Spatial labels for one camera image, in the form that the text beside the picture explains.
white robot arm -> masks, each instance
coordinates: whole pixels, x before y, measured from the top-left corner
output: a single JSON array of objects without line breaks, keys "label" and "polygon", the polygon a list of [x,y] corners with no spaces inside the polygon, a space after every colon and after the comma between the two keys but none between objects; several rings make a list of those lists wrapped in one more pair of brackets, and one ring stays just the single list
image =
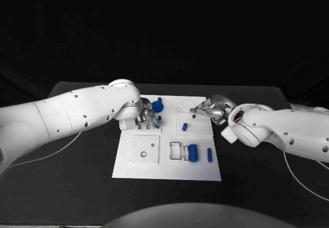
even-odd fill
[{"label": "white robot arm", "polygon": [[0,175],[13,161],[43,144],[119,121],[127,130],[140,122],[161,125],[150,101],[125,79],[63,93],[44,100],[0,108]]},{"label": "white robot arm", "polygon": [[270,142],[284,152],[329,162],[329,115],[293,109],[274,111],[261,104],[236,105],[220,95],[206,99],[192,113],[207,115],[216,125],[228,122],[220,135],[249,147]]}]

blue object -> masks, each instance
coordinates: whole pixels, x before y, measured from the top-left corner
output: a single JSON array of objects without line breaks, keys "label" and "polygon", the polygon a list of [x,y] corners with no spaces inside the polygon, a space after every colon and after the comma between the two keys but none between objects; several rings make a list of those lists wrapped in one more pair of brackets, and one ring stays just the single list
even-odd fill
[{"label": "blue object", "polygon": [[212,162],[210,148],[207,148],[207,162]]},{"label": "blue object", "polygon": [[199,158],[197,158],[197,148],[194,144],[189,145],[189,160],[190,162],[197,162]]},{"label": "blue object", "polygon": [[184,123],[182,130],[186,131],[186,129],[187,129],[187,124]]},{"label": "blue object", "polygon": [[156,113],[158,113],[158,112],[161,112],[163,111],[163,103],[161,103],[161,98],[158,97],[157,98],[157,101],[154,101],[153,103],[151,103],[151,107],[153,107],[153,111],[156,112]]}]

